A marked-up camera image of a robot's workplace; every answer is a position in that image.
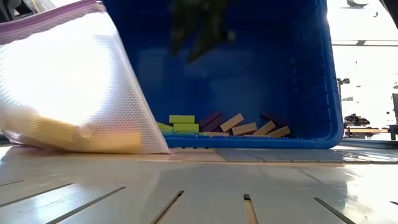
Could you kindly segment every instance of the white mesh bag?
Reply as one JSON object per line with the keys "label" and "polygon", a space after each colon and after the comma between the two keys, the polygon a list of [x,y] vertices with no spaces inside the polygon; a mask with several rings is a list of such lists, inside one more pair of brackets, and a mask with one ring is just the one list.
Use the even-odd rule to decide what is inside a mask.
{"label": "white mesh bag", "polygon": [[0,24],[0,129],[37,147],[170,153],[111,18],[92,0]]}

